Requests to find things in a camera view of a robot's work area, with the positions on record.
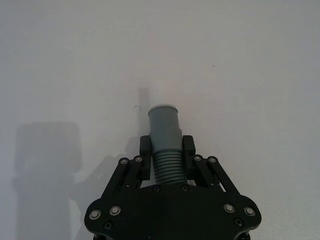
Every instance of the white background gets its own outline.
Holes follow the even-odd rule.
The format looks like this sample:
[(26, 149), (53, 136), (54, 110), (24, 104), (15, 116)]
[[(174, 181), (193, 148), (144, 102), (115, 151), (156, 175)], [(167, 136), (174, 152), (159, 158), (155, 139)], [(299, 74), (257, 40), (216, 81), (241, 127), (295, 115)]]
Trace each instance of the white background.
[(259, 206), (251, 239), (318, 240), (319, 91), (318, 0), (1, 0), (0, 238), (92, 239), (168, 103)]

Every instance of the screw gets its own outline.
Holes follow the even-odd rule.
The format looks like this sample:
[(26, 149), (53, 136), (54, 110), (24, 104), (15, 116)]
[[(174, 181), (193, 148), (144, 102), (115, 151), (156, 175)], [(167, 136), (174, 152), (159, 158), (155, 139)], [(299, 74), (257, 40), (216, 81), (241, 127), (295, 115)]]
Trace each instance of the screw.
[(189, 189), (189, 188), (188, 188), (187, 185), (182, 185), (182, 186), (181, 186), (181, 190), (184, 191), (184, 192), (188, 191), (188, 189)]
[(214, 157), (209, 157), (209, 162), (210, 163), (215, 163), (217, 161), (217, 159), (215, 159)]
[(89, 219), (96, 220), (96, 219), (98, 219), (100, 217), (100, 215), (101, 215), (101, 212), (99, 210), (93, 210), (89, 214)]
[(201, 157), (200, 156), (195, 156), (193, 159), (196, 160), (196, 161), (200, 161)]
[(244, 226), (244, 222), (241, 220), (241, 218), (235, 218), (234, 219), (234, 224), (239, 228)]
[(159, 186), (154, 186), (153, 191), (160, 192), (161, 188)]
[(110, 230), (111, 228), (112, 228), (112, 222), (107, 221), (107, 222), (104, 224), (104, 229), (105, 229), (105, 230)]
[(116, 216), (116, 215), (118, 215), (120, 212), (121, 212), (121, 208), (120, 208), (119, 206), (112, 206), (112, 207), (110, 208), (110, 211), (109, 211), (109, 213), (110, 213), (111, 216)]
[(231, 204), (225, 204), (223, 207), (224, 207), (224, 210), (226, 210), (230, 214), (235, 211), (235, 207), (232, 206)]
[(127, 159), (122, 159), (122, 160), (120, 161), (121, 164), (126, 164), (127, 162), (128, 162)]
[(256, 215), (255, 210), (253, 210), (251, 207), (247, 206), (244, 208), (244, 212), (249, 216)]
[(137, 157), (135, 158), (135, 161), (136, 161), (136, 162), (141, 162), (141, 161), (142, 161), (142, 157), (137, 156)]

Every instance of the black metal plate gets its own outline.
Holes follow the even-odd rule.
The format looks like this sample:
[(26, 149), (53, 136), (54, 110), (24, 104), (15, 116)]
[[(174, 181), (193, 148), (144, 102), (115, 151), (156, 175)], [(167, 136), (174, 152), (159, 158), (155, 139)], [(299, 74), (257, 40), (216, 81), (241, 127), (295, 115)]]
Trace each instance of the black metal plate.
[[(161, 185), (134, 190), (122, 189), (119, 194), (94, 201), (85, 214), (86, 228), (112, 240), (235, 240), (241, 233), (255, 229), (261, 222), (256, 204), (246, 196), (187, 185)], [(228, 213), (225, 204), (232, 204), (235, 212)], [(112, 206), (119, 206), (119, 215), (109, 214)], [(244, 208), (251, 207), (255, 216)], [(92, 210), (100, 210), (98, 219), (89, 219)], [(243, 226), (235, 224), (240, 218)], [(104, 228), (112, 222), (112, 228)]]

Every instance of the gray plastic tube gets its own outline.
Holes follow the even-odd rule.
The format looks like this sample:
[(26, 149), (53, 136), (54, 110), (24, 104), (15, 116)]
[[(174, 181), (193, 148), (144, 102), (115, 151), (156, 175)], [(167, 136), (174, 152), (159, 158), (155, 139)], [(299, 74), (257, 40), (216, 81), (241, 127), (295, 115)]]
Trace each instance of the gray plastic tube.
[(148, 115), (156, 183), (186, 183), (178, 110), (171, 105), (158, 105)]

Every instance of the ribbed gray tube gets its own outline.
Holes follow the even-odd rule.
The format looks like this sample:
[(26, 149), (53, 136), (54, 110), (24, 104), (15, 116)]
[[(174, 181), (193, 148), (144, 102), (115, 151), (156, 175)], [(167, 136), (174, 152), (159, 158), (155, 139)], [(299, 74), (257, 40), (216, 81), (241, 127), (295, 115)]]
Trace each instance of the ribbed gray tube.
[(171, 105), (158, 105), (148, 115), (156, 183), (186, 183), (178, 110)]

